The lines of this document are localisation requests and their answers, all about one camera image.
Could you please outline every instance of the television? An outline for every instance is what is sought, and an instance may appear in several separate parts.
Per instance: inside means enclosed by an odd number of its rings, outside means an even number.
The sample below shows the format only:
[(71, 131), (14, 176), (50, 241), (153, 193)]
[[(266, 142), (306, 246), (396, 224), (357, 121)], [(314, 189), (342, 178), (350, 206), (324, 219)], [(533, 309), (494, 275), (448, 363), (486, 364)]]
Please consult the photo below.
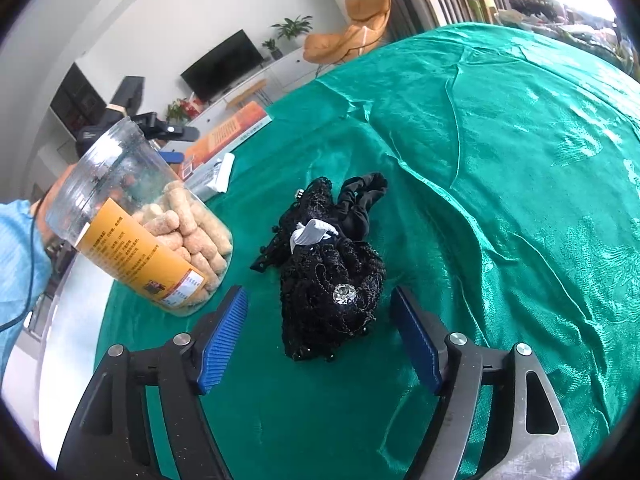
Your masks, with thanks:
[(208, 101), (263, 62), (260, 52), (239, 30), (182, 72), (182, 79), (201, 101)]

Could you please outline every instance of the black lace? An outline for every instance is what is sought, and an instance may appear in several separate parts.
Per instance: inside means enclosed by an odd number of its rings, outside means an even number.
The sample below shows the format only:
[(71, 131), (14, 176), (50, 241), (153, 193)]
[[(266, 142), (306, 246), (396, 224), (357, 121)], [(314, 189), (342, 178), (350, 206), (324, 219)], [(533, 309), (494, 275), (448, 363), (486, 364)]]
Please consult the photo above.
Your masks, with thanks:
[[(252, 265), (264, 272), (280, 267), (282, 341), (285, 354), (295, 360), (325, 356), (331, 359), (343, 342), (366, 332), (375, 319), (386, 277), (376, 251), (362, 239), (369, 232), (369, 209), (386, 193), (381, 173), (351, 178), (342, 186), (334, 204), (332, 184), (316, 178), (300, 200), (294, 202), (274, 227), (275, 236)], [(298, 223), (317, 218), (332, 224), (338, 236), (310, 246), (289, 240)], [(353, 285), (356, 295), (346, 305), (334, 302), (337, 285)]]

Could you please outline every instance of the plastic jar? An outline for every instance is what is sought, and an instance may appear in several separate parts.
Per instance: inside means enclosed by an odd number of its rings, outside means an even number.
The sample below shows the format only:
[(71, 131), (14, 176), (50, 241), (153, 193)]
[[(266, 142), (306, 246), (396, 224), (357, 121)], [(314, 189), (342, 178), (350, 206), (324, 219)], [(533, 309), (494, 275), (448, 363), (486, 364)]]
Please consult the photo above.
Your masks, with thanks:
[(231, 233), (123, 118), (67, 177), (47, 223), (114, 279), (176, 316), (224, 278)]

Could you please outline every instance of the light blue shirt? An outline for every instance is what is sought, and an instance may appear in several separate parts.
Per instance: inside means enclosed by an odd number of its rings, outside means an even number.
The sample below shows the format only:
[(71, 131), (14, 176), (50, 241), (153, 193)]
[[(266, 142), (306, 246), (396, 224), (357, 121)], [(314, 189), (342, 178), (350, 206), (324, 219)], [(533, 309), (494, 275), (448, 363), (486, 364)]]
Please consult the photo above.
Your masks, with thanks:
[[(30, 234), (33, 216), (29, 202), (17, 200), (0, 204), (0, 325), (20, 316), (24, 310), (31, 279)], [(44, 291), (51, 276), (51, 261), (44, 251), (42, 236), (33, 231), (34, 273), (29, 309)], [(0, 383), (9, 354), (18, 339), (22, 321), (0, 332)]]

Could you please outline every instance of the person's arm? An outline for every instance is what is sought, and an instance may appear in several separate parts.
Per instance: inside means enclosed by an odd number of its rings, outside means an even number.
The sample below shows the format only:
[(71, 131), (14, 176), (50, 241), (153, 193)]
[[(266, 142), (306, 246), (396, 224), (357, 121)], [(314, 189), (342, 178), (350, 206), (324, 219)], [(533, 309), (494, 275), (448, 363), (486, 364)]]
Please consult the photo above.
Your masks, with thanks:
[[(43, 293), (51, 276), (51, 262), (44, 247), (54, 234), (45, 222), (47, 211), (62, 183), (75, 165), (70, 166), (42, 200), (33, 230), (33, 287), (28, 310)], [(31, 225), (37, 203), (26, 200), (0, 204), (0, 326), (24, 312), (31, 281)], [(20, 335), (22, 320), (0, 332), (0, 384), (9, 354)]]

